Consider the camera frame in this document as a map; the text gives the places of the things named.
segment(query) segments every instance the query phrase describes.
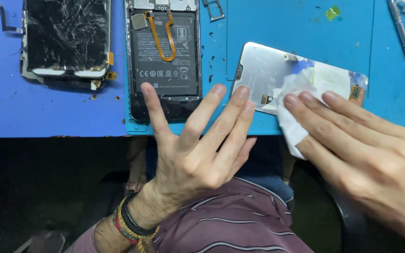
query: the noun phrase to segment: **black bracelet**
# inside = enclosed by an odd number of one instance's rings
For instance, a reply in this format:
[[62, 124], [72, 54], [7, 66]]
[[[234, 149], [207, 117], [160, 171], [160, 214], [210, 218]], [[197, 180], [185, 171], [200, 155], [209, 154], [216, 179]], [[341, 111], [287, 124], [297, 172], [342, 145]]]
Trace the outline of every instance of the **black bracelet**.
[[140, 227], [132, 218], [131, 213], [129, 212], [129, 209], [127, 208], [127, 204], [135, 197], [137, 196], [137, 192], [134, 192], [132, 190], [129, 191], [128, 196], [126, 197], [126, 200], [121, 208], [121, 217], [123, 218], [124, 222], [126, 223], [126, 226], [135, 234], [140, 235], [140, 236], [148, 236], [148, 235], [153, 235], [156, 232], [156, 227], [152, 229], [144, 229]]

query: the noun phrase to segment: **green tape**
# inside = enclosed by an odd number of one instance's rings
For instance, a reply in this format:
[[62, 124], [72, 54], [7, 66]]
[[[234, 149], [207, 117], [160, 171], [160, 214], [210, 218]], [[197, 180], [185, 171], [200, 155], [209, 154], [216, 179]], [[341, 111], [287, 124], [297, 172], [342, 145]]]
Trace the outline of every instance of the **green tape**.
[[328, 11], [325, 12], [324, 14], [326, 15], [329, 21], [332, 21], [333, 19], [335, 19], [336, 16], [340, 14], [340, 9], [336, 5], [334, 5], [332, 6], [331, 9], [328, 9]]

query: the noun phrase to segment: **blue workbench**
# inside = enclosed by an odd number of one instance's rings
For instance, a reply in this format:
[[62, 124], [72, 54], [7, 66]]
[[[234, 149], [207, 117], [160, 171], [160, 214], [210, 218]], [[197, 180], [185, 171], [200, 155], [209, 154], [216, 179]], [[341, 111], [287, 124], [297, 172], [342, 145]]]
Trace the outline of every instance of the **blue workbench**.
[[[12, 13], [8, 24], [20, 26], [21, 0], [0, 2]], [[90, 90], [70, 92], [26, 82], [16, 54], [20, 38], [7, 36], [0, 26], [0, 137], [121, 136], [127, 129], [151, 133], [150, 126], [131, 122], [126, 113], [123, 3], [112, 2], [112, 70], [120, 76], [97, 93], [96, 100], [89, 100]], [[254, 41], [366, 74], [370, 84], [364, 107], [405, 126], [405, 59], [386, 0], [221, 0], [221, 4], [225, 19], [210, 23], [207, 10], [200, 12], [204, 93], [217, 82], [231, 86], [241, 46]], [[324, 12], [334, 4], [341, 13], [329, 22]], [[174, 132], [181, 129], [182, 124], [172, 124]], [[278, 133], [275, 117], [256, 112], [250, 134]]]

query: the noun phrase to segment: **phone battery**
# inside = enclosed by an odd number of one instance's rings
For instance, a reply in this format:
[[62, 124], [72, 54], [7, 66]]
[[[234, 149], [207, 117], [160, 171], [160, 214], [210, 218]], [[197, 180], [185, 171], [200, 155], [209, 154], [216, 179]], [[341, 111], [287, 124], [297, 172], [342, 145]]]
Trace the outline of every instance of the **phone battery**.
[[[147, 10], [132, 10], [131, 14], [145, 13]], [[172, 12], [174, 24], [170, 32], [176, 47], [176, 57], [165, 62], [160, 58], [150, 24], [141, 30], [131, 26], [132, 70], [135, 89], [150, 83], [161, 96], [198, 95], [198, 66], [196, 48], [196, 14], [192, 12]], [[154, 25], [165, 57], [172, 55], [165, 25], [169, 21], [164, 11], [154, 11]]]

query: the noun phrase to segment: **orange flex cable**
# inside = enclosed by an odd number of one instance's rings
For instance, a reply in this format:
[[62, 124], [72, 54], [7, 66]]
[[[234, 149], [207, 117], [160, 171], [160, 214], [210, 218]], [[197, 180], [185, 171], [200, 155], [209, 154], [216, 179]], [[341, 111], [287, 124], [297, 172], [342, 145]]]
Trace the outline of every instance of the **orange flex cable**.
[[157, 45], [157, 49], [159, 50], [160, 58], [162, 58], [162, 60], [164, 60], [166, 62], [170, 62], [170, 61], [174, 60], [174, 58], [176, 57], [176, 48], [174, 46], [172, 33], [170, 32], [170, 26], [173, 24], [172, 12], [170, 10], [167, 10], [166, 13], [168, 14], [168, 18], [170, 20], [165, 25], [166, 34], [168, 35], [168, 40], [170, 41], [170, 46], [172, 47], [172, 55], [171, 55], [171, 57], [168, 57], [168, 58], [165, 57], [165, 55], [163, 55], [162, 48], [161, 48], [160, 42], [159, 42], [159, 38], [157, 37], [156, 27], [154, 26], [154, 20], [153, 20], [153, 17], [154, 17], [153, 11], [149, 10], [149, 11], [145, 12], [144, 15], [145, 15], [145, 18], [149, 20], [149, 24], [151, 25], [151, 30], [153, 31], [154, 40], [156, 41], [156, 45]]

